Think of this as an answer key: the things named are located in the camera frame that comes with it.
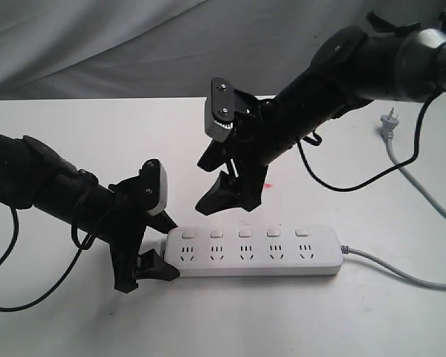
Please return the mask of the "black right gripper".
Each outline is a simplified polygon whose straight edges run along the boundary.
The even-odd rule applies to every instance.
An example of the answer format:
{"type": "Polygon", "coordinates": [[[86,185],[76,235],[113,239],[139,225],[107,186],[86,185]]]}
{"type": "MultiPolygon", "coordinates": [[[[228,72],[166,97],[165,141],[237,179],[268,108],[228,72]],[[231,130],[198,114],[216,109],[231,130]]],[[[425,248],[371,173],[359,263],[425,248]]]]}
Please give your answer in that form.
{"type": "Polygon", "coordinates": [[[226,164],[213,186],[198,200],[195,209],[203,215],[242,208],[251,212],[261,205],[262,188],[277,145],[272,114],[276,103],[235,90],[233,131],[225,143],[212,140],[197,166],[213,172],[226,164]]]}

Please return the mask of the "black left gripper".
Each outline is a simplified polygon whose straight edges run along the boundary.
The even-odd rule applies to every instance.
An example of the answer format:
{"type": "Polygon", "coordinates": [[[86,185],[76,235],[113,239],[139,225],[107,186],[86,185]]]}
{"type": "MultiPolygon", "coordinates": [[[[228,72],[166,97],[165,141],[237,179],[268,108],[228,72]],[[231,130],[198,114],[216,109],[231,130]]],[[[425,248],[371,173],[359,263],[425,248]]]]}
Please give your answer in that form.
{"type": "MultiPolygon", "coordinates": [[[[138,255],[147,221],[143,210],[146,189],[143,171],[117,184],[110,184],[108,189],[114,194],[111,213],[106,219],[114,288],[129,293],[138,287],[136,280],[172,281],[179,278],[180,271],[167,263],[155,249],[138,255]]],[[[178,227],[165,210],[151,216],[148,226],[161,234],[168,234],[178,227]]]]}

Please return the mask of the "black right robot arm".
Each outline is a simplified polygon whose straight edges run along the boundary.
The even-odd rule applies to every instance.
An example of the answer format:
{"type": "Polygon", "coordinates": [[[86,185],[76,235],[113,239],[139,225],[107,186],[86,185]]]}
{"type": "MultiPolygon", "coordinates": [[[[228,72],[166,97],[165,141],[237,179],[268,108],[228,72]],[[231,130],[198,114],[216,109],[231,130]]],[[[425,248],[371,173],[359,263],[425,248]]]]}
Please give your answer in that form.
{"type": "Polygon", "coordinates": [[[317,128],[375,100],[429,106],[446,92],[446,35],[437,29],[370,36],[356,26],[326,40],[309,67],[271,99],[260,100],[221,77],[211,80],[204,130],[210,145],[198,161],[220,172],[198,200],[206,216],[260,205],[270,163],[302,141],[321,142],[317,128]]]}

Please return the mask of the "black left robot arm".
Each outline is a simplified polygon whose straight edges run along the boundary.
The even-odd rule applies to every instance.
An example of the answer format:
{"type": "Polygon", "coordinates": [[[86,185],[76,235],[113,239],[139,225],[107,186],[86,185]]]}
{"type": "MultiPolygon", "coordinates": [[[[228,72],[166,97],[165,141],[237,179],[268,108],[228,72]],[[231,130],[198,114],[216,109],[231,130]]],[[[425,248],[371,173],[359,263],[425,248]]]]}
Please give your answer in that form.
{"type": "Polygon", "coordinates": [[[171,281],[180,276],[156,250],[140,252],[146,228],[168,234],[176,228],[166,213],[167,173],[156,158],[138,174],[108,187],[30,136],[0,134],[0,202],[35,207],[109,245],[114,287],[124,293],[139,279],[171,281]]]}

